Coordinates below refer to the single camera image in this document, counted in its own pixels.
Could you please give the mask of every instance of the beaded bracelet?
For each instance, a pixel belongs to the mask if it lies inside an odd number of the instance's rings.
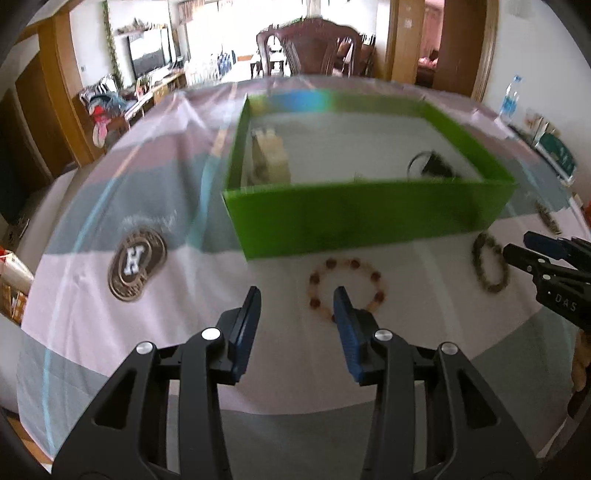
[[[488,247],[492,250],[498,259],[501,269],[503,270],[503,278],[499,283],[491,283],[486,278],[484,268],[482,267],[482,249],[484,247]],[[482,232],[476,237],[476,240],[474,240],[474,245],[472,246],[472,264],[476,270],[478,282],[480,282],[482,288],[484,288],[487,292],[499,293],[509,284],[509,266],[503,258],[503,249],[497,243],[495,238],[488,232]]]
[[[338,269],[347,268],[354,271],[364,273],[369,277],[370,282],[376,289],[373,299],[366,305],[364,310],[374,313],[384,300],[386,299],[384,281],[382,274],[377,271],[371,264],[361,261],[359,258],[329,258],[324,264],[316,268],[308,280],[308,296],[310,298],[310,308],[319,312],[325,319],[335,321],[335,316],[332,309],[322,304],[318,288],[320,282],[328,275],[328,273]]]
[[[535,200],[535,211],[538,212],[538,216],[545,227],[552,232],[554,235],[562,235],[562,230],[558,226],[558,223],[552,217],[552,213],[548,208],[542,205],[540,202]]]

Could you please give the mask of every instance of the television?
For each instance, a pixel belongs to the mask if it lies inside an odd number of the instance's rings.
[[[136,79],[171,61],[168,29],[146,30],[128,37],[129,54]]]

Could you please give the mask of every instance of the blue gripper pad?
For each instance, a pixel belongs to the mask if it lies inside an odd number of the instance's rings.
[[[562,242],[539,233],[527,232],[523,236],[523,243],[530,250],[547,255],[555,260],[565,260],[569,256],[562,246]]]
[[[351,305],[344,287],[335,290],[335,319],[339,329],[340,343],[347,362],[349,373],[358,384],[366,380],[364,361],[368,356],[368,340],[359,323],[357,312]]]
[[[260,316],[261,291],[256,287],[251,287],[228,339],[228,348],[233,350],[231,352],[234,360],[232,378],[236,382],[246,372]]]

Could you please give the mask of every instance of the silver screw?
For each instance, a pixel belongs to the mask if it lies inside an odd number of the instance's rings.
[[[457,345],[451,342],[445,342],[441,346],[441,351],[446,355],[455,355],[457,353]]]
[[[154,349],[154,345],[150,342],[142,342],[139,343],[137,347],[135,347],[135,351],[138,352],[140,355],[145,355],[146,353],[150,353]]]
[[[390,332],[390,330],[386,330],[385,328],[382,328],[374,333],[374,337],[376,338],[376,340],[380,340],[381,342],[387,342],[389,340],[392,340],[393,336],[394,334]]]
[[[220,338],[220,335],[222,333],[217,329],[217,328],[206,328],[204,331],[201,332],[201,336],[205,339],[205,340],[215,340]]]

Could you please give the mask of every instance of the tv stand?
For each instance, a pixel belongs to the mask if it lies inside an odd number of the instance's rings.
[[[154,105],[158,105],[158,103],[160,103],[170,92],[185,88],[186,86],[187,78],[184,69],[171,72],[160,80],[157,85],[148,90],[148,92],[138,99],[138,102],[121,117],[113,119],[109,126],[113,124],[113,129],[122,128],[124,130],[129,130],[131,125],[142,118]]]

